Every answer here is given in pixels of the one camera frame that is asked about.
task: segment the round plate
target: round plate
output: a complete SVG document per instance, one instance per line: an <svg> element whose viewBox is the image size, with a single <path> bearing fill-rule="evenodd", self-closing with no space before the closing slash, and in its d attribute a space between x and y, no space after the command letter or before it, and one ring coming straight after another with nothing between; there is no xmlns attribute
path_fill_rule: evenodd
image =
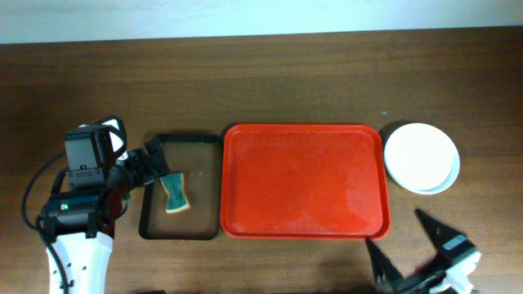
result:
<svg viewBox="0 0 523 294"><path fill-rule="evenodd" d="M395 130L385 145L384 158L392 179L417 194L444 191L459 173L459 154L452 140L424 123Z"/></svg>

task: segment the tray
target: tray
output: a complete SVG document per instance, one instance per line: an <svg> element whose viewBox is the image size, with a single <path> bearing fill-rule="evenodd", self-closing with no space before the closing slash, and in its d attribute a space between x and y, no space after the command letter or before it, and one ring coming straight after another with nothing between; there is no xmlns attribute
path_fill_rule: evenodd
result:
<svg viewBox="0 0 523 294"><path fill-rule="evenodd" d="M158 135L171 172L183 172L190 209L168 215L160 180L145 187L139 233L145 239L209 240L219 229L222 138Z"/></svg>
<svg viewBox="0 0 523 294"><path fill-rule="evenodd" d="M365 125L239 124L225 137L221 216L234 238L382 238L382 144Z"/></svg>

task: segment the brown table surface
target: brown table surface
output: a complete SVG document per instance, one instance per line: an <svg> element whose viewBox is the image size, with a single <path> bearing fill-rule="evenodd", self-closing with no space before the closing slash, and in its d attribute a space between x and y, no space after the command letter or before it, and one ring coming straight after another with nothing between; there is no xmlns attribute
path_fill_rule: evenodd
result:
<svg viewBox="0 0 523 294"><path fill-rule="evenodd" d="M231 123L397 121L441 128L462 166L433 196L388 180L391 230L378 244L404 274L434 254L413 210L465 231L483 253L483 293L523 289L523 28L186 38L0 47L0 283L48 291L48 263L23 224L30 177L63 149L65 132L110 114L129 148L153 134ZM62 159L34 186L31 220ZM143 189L117 222L108 293L363 292L372 270L362 242L150 241L138 235Z"/></svg>

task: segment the red tray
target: red tray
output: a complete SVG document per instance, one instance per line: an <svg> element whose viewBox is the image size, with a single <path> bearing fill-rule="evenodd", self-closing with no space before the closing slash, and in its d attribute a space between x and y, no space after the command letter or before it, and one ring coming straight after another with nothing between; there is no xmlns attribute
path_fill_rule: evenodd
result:
<svg viewBox="0 0 523 294"><path fill-rule="evenodd" d="M365 125L232 127L220 222L235 238L382 238L391 222L379 134Z"/></svg>

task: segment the sponge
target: sponge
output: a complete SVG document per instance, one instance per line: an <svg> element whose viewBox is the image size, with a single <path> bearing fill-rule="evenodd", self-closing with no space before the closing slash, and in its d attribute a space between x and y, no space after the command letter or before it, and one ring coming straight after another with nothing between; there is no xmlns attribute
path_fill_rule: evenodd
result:
<svg viewBox="0 0 523 294"><path fill-rule="evenodd" d="M165 211L167 214L182 212L190 208L186 196L186 183L182 173L173 173L160 178L168 199Z"/></svg>

